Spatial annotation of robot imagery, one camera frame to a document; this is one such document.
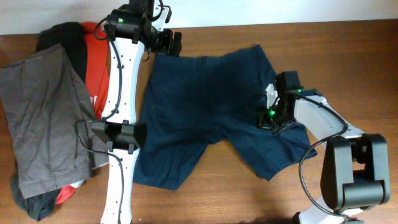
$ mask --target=black fabric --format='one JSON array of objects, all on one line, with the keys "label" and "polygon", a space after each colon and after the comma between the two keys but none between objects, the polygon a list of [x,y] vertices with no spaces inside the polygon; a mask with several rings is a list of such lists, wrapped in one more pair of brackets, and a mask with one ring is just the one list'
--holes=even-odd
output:
[{"label": "black fabric", "polygon": [[18,175],[11,179],[12,196],[15,203],[25,210],[31,218],[41,221],[48,217],[55,209],[55,202],[60,194],[61,189],[46,192],[24,199],[21,190],[18,187]]},{"label": "black fabric", "polygon": [[84,30],[78,22],[66,22],[53,26],[39,34],[37,51],[45,50],[56,44],[65,49],[69,61],[83,82],[86,82],[87,45]]},{"label": "black fabric", "polygon": [[[297,163],[310,145],[305,127],[295,124],[273,136],[257,129],[256,117],[245,110],[247,97],[265,92],[270,83],[275,86],[275,77],[259,45],[223,57],[156,55],[140,113],[147,141],[134,182],[175,190],[206,147],[224,139],[266,180]],[[259,97],[250,108],[265,104]]]}]

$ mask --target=blue cloth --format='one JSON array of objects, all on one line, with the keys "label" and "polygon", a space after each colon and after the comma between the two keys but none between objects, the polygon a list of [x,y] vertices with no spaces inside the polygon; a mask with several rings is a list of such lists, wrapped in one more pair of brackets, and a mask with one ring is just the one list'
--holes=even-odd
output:
[{"label": "blue cloth", "polygon": [[[157,55],[140,114],[147,141],[134,183],[176,190],[206,147],[224,139],[266,180],[297,163],[310,146],[305,127],[273,136],[245,110],[246,98],[275,85],[275,77],[259,45],[222,57]],[[260,105],[264,99],[250,100],[251,108]]]}]

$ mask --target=gray fabric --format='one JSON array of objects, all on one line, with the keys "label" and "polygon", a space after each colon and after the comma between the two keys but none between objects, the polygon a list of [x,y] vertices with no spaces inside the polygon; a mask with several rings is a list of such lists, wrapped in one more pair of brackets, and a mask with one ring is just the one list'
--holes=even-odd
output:
[{"label": "gray fabric", "polygon": [[[0,69],[0,98],[25,198],[91,177],[95,164],[73,127],[95,118],[94,109],[60,44]],[[93,133],[82,132],[88,142]],[[91,145],[106,150],[98,138]]]}]

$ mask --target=brown tabletop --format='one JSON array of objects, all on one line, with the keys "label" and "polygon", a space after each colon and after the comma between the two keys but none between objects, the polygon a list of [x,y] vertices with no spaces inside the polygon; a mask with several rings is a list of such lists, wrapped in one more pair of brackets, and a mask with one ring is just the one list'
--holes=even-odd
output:
[{"label": "brown tabletop", "polygon": [[[398,220],[398,20],[320,22],[174,29],[183,33],[181,56],[223,55],[261,44],[277,73],[297,70],[305,88],[317,88],[347,121],[388,143],[391,199],[358,215],[367,223]],[[37,35],[0,36],[0,65],[35,51]],[[153,59],[142,62],[137,112]],[[15,173],[12,139],[0,106],[0,223],[35,223],[12,199]],[[314,197],[320,195],[324,150],[304,164]],[[251,223],[290,218],[311,202],[298,177],[298,165],[270,182],[259,179],[228,141],[208,146],[189,178],[176,191],[133,185],[133,223]],[[41,223],[99,223],[106,199],[108,166],[57,205]]]}]

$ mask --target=pile of clothes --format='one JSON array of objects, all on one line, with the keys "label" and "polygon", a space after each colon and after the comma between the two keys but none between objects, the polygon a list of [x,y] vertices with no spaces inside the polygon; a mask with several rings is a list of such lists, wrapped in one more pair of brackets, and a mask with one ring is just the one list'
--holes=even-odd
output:
[{"label": "pile of clothes", "polygon": [[[0,69],[0,98],[17,159],[14,200],[36,220],[108,162],[85,151],[73,129],[76,120],[100,119],[108,94],[108,44],[94,37],[94,27],[54,26],[40,33],[37,53]],[[266,104],[259,93],[275,86],[275,78],[259,45],[222,57],[157,55],[140,113],[147,141],[134,183],[177,190],[207,146],[224,139],[266,180],[297,163],[310,145],[305,127],[297,123],[273,135],[258,129],[248,111]],[[85,145],[106,150],[89,126],[80,132]]]}]

